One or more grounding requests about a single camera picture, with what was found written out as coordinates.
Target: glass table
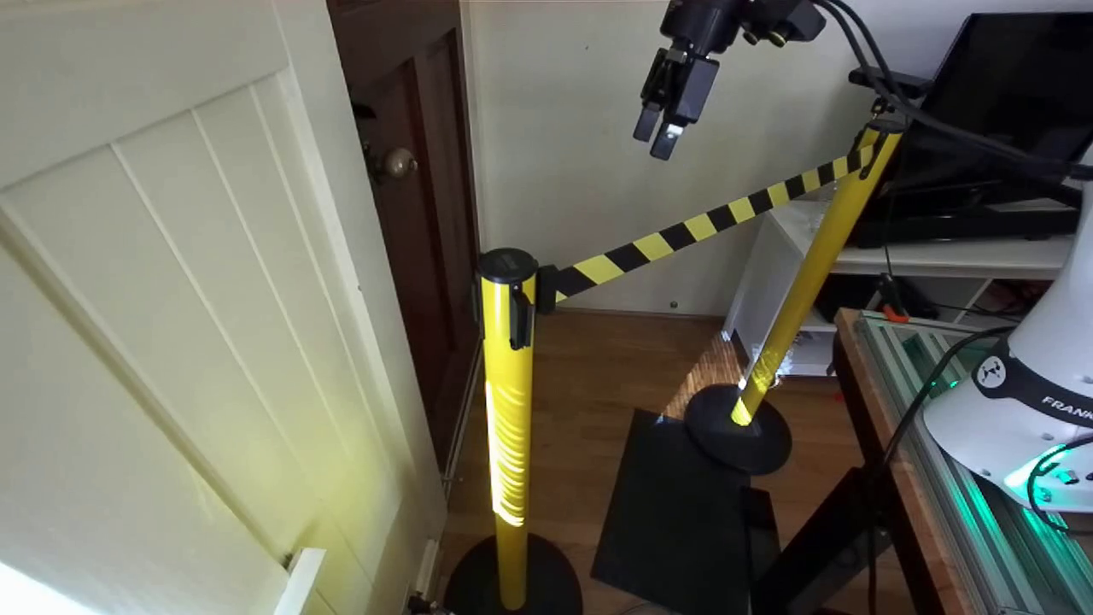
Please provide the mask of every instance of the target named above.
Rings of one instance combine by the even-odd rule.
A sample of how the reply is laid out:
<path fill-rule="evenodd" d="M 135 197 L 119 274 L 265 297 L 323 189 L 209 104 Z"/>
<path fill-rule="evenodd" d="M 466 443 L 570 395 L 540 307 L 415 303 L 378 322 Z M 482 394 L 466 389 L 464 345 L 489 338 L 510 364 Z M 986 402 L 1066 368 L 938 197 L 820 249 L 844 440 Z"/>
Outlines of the glass table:
<path fill-rule="evenodd" d="M 935 322 L 891 323 L 871 309 L 838 315 L 834 368 L 863 460 L 848 469 L 759 576 L 756 612 L 813 612 L 889 546 L 897 554 L 914 612 L 1093 607 L 1088 538 L 1044 525 L 948 460 L 923 424 L 907 428 L 893 465 L 885 465 L 901 410 L 964 336 L 970 331 Z M 932 389 L 966 380 L 983 349 L 986 342 L 961 350 Z"/>

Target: wooden floor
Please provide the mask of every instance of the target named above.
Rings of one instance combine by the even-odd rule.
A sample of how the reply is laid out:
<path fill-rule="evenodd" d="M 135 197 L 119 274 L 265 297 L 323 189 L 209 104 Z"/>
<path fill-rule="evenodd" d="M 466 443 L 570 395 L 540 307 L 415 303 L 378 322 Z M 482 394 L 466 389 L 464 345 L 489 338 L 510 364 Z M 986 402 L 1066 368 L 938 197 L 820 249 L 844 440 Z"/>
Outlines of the wooden floor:
<path fill-rule="evenodd" d="M 720 349 L 711 345 L 716 328 L 720 322 L 708 316 L 586 309 L 560 309 L 540 322 L 530 530 L 570 557 L 584 585 L 586 615 L 662 615 L 662 607 L 616 591 L 586 569 L 610 502 L 630 410 L 665 410 L 695 357 Z M 773 495 L 785 544 L 834 488 L 839 470 L 861 456 L 838 383 L 791 380 L 768 401 L 785 412 L 794 446 L 785 469 L 756 479 L 756 484 Z M 432 575 L 438 593 L 445 593 L 457 557 L 489 534 L 486 410 L 479 401 L 452 480 L 452 514 Z M 866 612 L 863 600 L 861 575 L 830 607 Z M 882 557 L 879 606 L 885 615 L 912 612 L 891 554 Z"/>

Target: black stanchion base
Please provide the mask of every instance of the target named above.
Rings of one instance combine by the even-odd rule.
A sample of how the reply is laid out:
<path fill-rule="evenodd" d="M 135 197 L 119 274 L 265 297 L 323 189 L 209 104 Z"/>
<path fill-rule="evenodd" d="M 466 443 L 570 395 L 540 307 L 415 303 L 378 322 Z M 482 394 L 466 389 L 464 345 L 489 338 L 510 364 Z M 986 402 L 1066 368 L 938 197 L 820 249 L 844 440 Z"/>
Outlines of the black stanchion base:
<path fill-rule="evenodd" d="M 685 434 L 715 460 L 744 476 L 765 476 L 785 465 L 791 436 L 783 412 L 759 405 L 749 428 L 729 424 L 739 387 L 708 387 L 685 402 Z"/>
<path fill-rule="evenodd" d="M 473 544 L 464 560 L 452 569 L 445 607 L 453 615 L 513 615 L 499 593 L 499 546 L 494 538 Z M 546 544 L 530 536 L 527 544 L 527 606 L 520 615 L 579 615 L 579 579 L 570 560 Z"/>

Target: white device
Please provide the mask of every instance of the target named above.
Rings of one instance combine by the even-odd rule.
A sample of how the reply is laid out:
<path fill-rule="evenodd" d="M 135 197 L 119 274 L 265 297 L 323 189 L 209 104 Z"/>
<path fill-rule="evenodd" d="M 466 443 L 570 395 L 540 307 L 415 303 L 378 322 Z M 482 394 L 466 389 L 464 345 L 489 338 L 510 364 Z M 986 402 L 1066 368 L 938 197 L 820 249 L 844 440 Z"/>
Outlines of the white device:
<path fill-rule="evenodd" d="M 1047 295 L 986 355 L 974 380 L 925 405 L 932 440 L 974 476 L 1053 512 L 1093 512 L 1093 443 L 1058 452 L 1093 434 L 1093 189 L 1081 189 L 1080 233 Z"/>

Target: stanchion post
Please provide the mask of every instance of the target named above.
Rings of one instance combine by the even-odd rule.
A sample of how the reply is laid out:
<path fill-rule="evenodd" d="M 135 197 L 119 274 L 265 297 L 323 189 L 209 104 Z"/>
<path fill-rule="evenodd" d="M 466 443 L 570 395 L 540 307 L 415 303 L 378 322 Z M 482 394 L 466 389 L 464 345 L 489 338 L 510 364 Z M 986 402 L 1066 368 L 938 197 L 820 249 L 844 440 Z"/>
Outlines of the stanchion post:
<path fill-rule="evenodd" d="M 479 297 L 499 591 L 501 606 L 520 612 L 527 600 L 536 259 L 520 249 L 482 255 Z"/>
<path fill-rule="evenodd" d="M 744 476 L 765 476 L 783 469 L 791 446 L 791 434 L 774 405 L 765 402 L 765 394 L 777 380 L 777 364 L 794 342 L 798 323 L 807 322 L 825 274 L 834 270 L 863 201 L 879 189 L 897 134 L 882 134 L 866 126 L 861 134 L 863 147 L 873 147 L 873 156 L 863 170 L 839 182 L 838 197 L 830 201 L 822 225 L 790 286 L 790 297 L 765 338 L 744 389 L 739 387 L 708 387 L 685 402 L 691 436 L 720 465 L 729 465 Z"/>
<path fill-rule="evenodd" d="M 445 596 L 453 612 L 579 615 L 575 566 L 527 530 L 536 270 L 536 259 L 521 249 L 490 249 L 479 255 L 473 270 L 494 536 L 471 546 L 453 566 Z"/>
<path fill-rule="evenodd" d="M 749 373 L 749 387 L 729 410 L 729 420 L 739 428 L 749 428 L 756 420 L 756 410 L 760 405 L 765 394 L 774 387 L 783 357 L 791 349 L 794 331 L 808 316 L 808 309 L 820 297 L 820 286 L 830 275 L 839 249 L 848 246 L 848 237 L 854 233 L 861 208 L 873 196 L 901 134 L 863 128 L 861 139 L 873 143 L 879 155 L 861 173 L 844 178 L 839 190 L 825 205 L 820 233 L 815 233 L 815 238 L 813 238 L 813 246 L 808 246 L 808 254 L 790 286 L 790 297 L 783 300 L 783 309 L 773 323 L 773 336 L 765 338 L 765 345 Z"/>

